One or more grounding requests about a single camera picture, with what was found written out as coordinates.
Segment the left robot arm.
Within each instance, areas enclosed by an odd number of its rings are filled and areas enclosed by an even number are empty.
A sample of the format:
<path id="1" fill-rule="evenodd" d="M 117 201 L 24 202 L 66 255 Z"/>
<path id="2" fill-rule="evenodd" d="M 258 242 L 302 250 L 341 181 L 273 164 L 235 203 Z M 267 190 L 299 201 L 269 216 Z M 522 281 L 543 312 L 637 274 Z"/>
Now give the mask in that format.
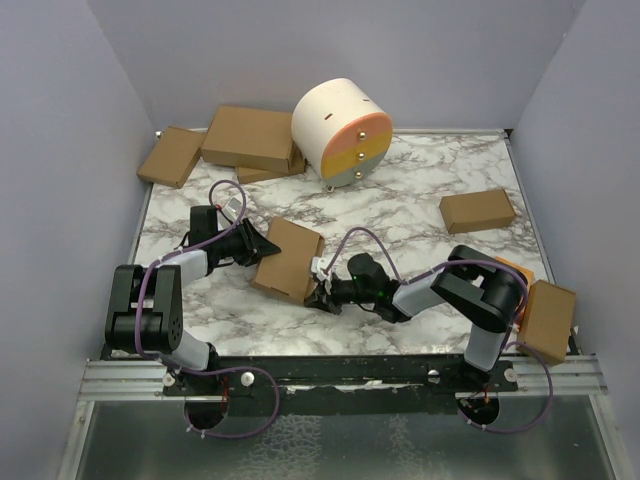
<path id="1" fill-rule="evenodd" d="M 223 260 L 247 267 L 281 252 L 248 219 L 221 230 L 219 212 L 215 206 L 193 207 L 187 248 L 155 266 L 118 266 L 105 324 L 109 348 L 187 370 L 186 382 L 202 395 L 220 385 L 219 359 L 212 344 L 185 331 L 182 288 L 210 275 Z"/>

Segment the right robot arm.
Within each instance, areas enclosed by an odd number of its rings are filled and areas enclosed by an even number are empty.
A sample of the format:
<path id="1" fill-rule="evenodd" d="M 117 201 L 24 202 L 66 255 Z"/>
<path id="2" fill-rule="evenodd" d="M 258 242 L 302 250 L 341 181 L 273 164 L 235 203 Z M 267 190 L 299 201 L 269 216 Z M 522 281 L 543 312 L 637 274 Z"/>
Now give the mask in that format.
<path id="1" fill-rule="evenodd" d="M 465 245 L 408 281 L 391 278 L 368 253 L 351 257 L 347 270 L 350 277 L 342 280 L 327 259 L 313 258 L 310 273 L 315 287 L 304 306 L 338 315 L 344 305 L 354 304 L 388 323 L 404 323 L 447 303 L 472 324 L 459 367 L 461 383 L 481 391 L 494 381 L 494 366 L 527 303 L 528 281 L 523 273 Z"/>

